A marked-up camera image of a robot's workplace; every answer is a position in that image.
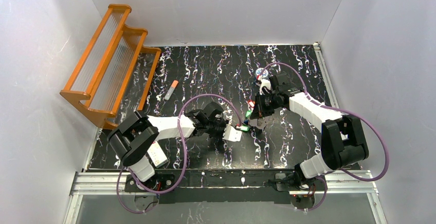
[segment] test tube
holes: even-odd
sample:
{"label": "test tube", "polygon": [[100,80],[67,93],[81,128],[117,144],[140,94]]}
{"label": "test tube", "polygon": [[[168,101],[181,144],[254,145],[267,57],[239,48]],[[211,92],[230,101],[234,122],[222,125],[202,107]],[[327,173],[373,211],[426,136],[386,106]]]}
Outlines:
{"label": "test tube", "polygon": [[177,84],[178,84],[178,81],[174,80],[173,84],[171,85],[170,89],[168,90],[167,94],[164,97],[165,100],[169,100],[170,99],[171,94],[173,94],[173,91],[176,88]]}

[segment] cable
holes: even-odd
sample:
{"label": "cable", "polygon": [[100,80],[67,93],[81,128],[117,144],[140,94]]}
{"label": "cable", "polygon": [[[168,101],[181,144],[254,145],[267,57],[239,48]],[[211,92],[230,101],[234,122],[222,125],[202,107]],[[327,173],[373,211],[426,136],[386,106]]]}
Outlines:
{"label": "cable", "polygon": [[238,117],[238,119],[239,119],[239,125],[243,124],[243,120],[242,120],[242,118],[241,118],[241,115],[238,113],[238,110],[234,107],[234,105],[233,105],[229,100],[225,99],[224,97],[221,97],[221,96],[219,96],[219,95],[215,95],[215,94],[201,94],[201,95],[198,95],[198,96],[195,96],[195,97],[189,99],[189,100],[188,100],[188,101],[183,105],[183,107],[181,107],[181,110],[180,110],[180,112],[179,112],[179,114],[178,114],[178,119],[177,119],[177,128],[178,128],[178,131],[179,131],[179,133],[180,133],[181,143],[182,143],[182,146],[183,146],[183,166],[182,166],[182,168],[181,168],[180,176],[179,176],[179,178],[177,179],[177,181],[174,183],[174,185],[173,185],[172,187],[166,189],[166,190],[163,190],[163,191],[154,191],[154,190],[152,190],[152,189],[146,187],[145,185],[143,185],[142,182],[138,179],[138,177],[136,177],[135,173],[134,173],[132,170],[129,169],[129,172],[132,174],[132,177],[135,179],[136,183],[137,183],[139,186],[141,186],[142,188],[144,188],[146,191],[151,192],[151,193],[155,193],[155,194],[164,194],[164,193],[168,193],[168,192],[174,190],[174,189],[175,189],[175,188],[180,184],[181,180],[183,179],[183,176],[185,175],[185,171],[186,171],[186,164],[187,164],[188,153],[187,153],[187,151],[186,151],[186,141],[185,141],[185,136],[183,135],[183,131],[182,131],[181,126],[180,126],[180,118],[181,118],[181,116],[182,116],[182,114],[183,114],[183,111],[184,111],[185,108],[188,106],[188,104],[189,104],[190,102],[192,102],[192,101],[194,101],[194,100],[200,98],[200,97],[217,97],[217,98],[220,98],[220,99],[222,99],[223,101],[227,102],[227,103],[230,105],[230,107],[233,109],[233,111],[236,113],[236,115],[237,115],[237,117]]}
{"label": "cable", "polygon": [[310,195],[311,197],[315,194],[315,191],[316,191],[316,185],[315,185],[315,183],[314,183],[314,191],[313,191],[312,194]]}
{"label": "cable", "polygon": [[319,201],[319,203],[317,203],[317,204],[316,204],[315,206],[313,206],[312,208],[309,208],[309,209],[298,209],[298,210],[303,210],[303,211],[304,211],[304,210],[308,210],[308,211],[310,211],[310,210],[314,210],[314,209],[318,208],[319,206],[321,206],[321,204],[324,202],[324,199],[325,199],[325,197],[327,196],[327,183],[326,183],[326,181],[325,181],[322,177],[320,177],[320,176],[316,176],[315,178],[321,180],[322,183],[324,183],[324,194],[322,195],[321,200]]}
{"label": "cable", "polygon": [[147,210],[147,209],[150,207],[150,205],[152,205],[152,204],[154,204],[154,203],[158,203],[158,201],[150,202],[149,205],[147,205],[147,207],[146,207],[145,210]]}
{"label": "cable", "polygon": [[309,195],[311,194],[311,192],[312,192],[312,186],[309,187],[309,192],[308,192],[306,195],[303,195],[303,196],[304,196],[304,197],[309,197]]}
{"label": "cable", "polygon": [[157,186],[157,191],[160,190],[160,184],[162,184],[162,183],[159,181],[159,185]]}
{"label": "cable", "polygon": [[123,206],[123,208],[124,208],[125,210],[127,210],[127,211],[129,211],[130,213],[133,213],[133,214],[142,214],[142,213],[146,213],[146,212],[151,211],[152,209],[154,209],[157,205],[153,206],[151,209],[148,209],[148,208],[149,208],[150,204],[152,204],[152,203],[157,203],[157,202],[151,202],[151,203],[147,206],[147,208],[146,208],[145,210],[143,210],[143,211],[131,210],[131,209],[129,209],[129,207],[127,207],[127,206],[124,204],[124,202],[121,200],[121,196],[120,196],[120,192],[119,192],[120,179],[121,179],[121,174],[122,174],[123,169],[124,169],[124,168],[122,167],[121,170],[120,170],[120,174],[118,175],[118,179],[117,179],[117,198],[118,198],[118,201],[120,202],[121,206]]}
{"label": "cable", "polygon": [[[262,75],[263,71],[267,70],[272,65],[283,65],[283,66],[286,66],[286,67],[290,68],[292,71],[294,71],[295,74],[297,74],[298,78],[300,79],[301,83],[303,84],[304,94],[306,94],[307,99],[309,99],[312,103],[314,103],[316,105],[320,104],[318,101],[312,99],[311,96],[307,93],[306,84],[304,83],[301,75],[297,72],[297,70],[295,70],[293,67],[291,67],[290,65],[288,65],[286,63],[281,63],[281,62],[269,63],[268,65],[266,65],[263,68],[263,70],[260,72],[260,74],[257,75],[257,78]],[[341,109],[341,108],[329,107],[329,106],[325,106],[325,105],[320,105],[320,107],[323,107],[323,108],[326,108],[326,109],[330,109],[330,110],[334,110],[334,111],[339,111],[341,113],[345,113],[345,114],[349,114],[349,115],[354,115],[354,116],[358,117],[361,121],[363,121],[366,125],[368,125],[368,127],[375,133],[375,135],[380,140],[381,146],[383,147],[383,151],[385,152],[385,166],[383,167],[383,170],[381,171],[381,173],[379,175],[373,177],[373,178],[362,178],[362,177],[359,177],[357,175],[354,175],[354,174],[350,173],[349,171],[347,171],[345,169],[340,169],[340,170],[345,172],[346,174],[350,175],[351,177],[353,177],[355,179],[358,179],[358,180],[361,180],[361,181],[366,181],[366,182],[376,181],[376,180],[379,180],[379,179],[383,178],[383,176],[388,171],[390,158],[389,158],[389,151],[388,151],[388,148],[386,146],[386,142],[385,142],[384,138],[382,137],[382,135],[377,131],[377,129],[368,120],[366,120],[365,118],[363,118],[362,116],[360,116],[360,115],[358,115],[358,114],[356,114],[354,112],[351,112],[351,111],[348,111],[348,110],[345,110],[345,109]]]}

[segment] floor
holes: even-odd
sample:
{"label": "floor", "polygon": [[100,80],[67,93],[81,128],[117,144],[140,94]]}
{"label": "floor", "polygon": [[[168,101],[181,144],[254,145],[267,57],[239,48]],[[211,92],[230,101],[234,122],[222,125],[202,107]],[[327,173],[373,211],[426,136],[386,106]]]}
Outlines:
{"label": "floor", "polygon": [[[141,90],[147,81],[152,55],[142,54],[124,95],[115,122],[138,107]],[[190,98],[214,93],[229,99],[245,114],[247,100],[254,99],[258,88],[253,85],[254,71],[271,62],[284,62],[300,72],[308,92],[330,104],[325,83],[312,45],[269,46],[189,46],[163,47],[159,66],[144,110],[152,116],[176,116]],[[283,66],[270,68],[270,74],[291,71]],[[292,82],[301,86],[295,74]],[[163,99],[173,80],[178,80],[171,99]],[[188,111],[202,108],[212,99],[203,98],[188,106]],[[237,122],[229,105],[218,101],[232,124]],[[260,135],[244,133],[240,142],[222,143],[203,135],[187,140],[190,169],[290,169],[320,152],[320,133],[306,120],[288,110],[277,110],[274,119]],[[182,158],[179,139],[159,141],[169,162],[161,169],[178,169]],[[99,138],[90,160],[89,170],[118,169],[119,160],[107,141]]]}
{"label": "floor", "polygon": [[[133,196],[122,197],[134,208]],[[272,202],[184,202],[159,204],[145,215],[125,211],[115,196],[84,196],[77,223],[375,224],[366,194],[328,194],[323,205],[303,213]]]}

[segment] green object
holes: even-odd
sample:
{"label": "green object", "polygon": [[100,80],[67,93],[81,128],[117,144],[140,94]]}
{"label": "green object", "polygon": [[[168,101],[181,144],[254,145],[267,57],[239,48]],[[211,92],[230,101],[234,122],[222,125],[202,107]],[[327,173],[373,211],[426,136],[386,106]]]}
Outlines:
{"label": "green object", "polygon": [[248,132],[250,130],[250,127],[248,127],[246,125],[241,125],[240,130],[243,132]]}
{"label": "green object", "polygon": [[246,118],[250,117],[250,115],[251,115],[251,110],[249,110],[249,111],[247,111],[247,112],[245,113],[245,117],[246,117]]}

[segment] small bottle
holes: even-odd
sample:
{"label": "small bottle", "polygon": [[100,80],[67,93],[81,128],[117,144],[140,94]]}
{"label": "small bottle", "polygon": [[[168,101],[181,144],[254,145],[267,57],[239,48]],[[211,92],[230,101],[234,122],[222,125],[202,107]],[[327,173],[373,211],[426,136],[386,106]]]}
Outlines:
{"label": "small bottle", "polygon": [[178,84],[178,81],[174,80],[173,84],[171,85],[170,89],[168,90],[167,94],[164,97],[165,100],[169,100],[170,99],[171,94],[173,94],[173,91],[176,88],[177,84]]}
{"label": "small bottle", "polygon": [[268,70],[264,71],[263,68],[258,68],[255,71],[255,84],[260,86],[262,84],[261,79],[266,79],[267,80],[268,79],[268,75],[269,75]]}

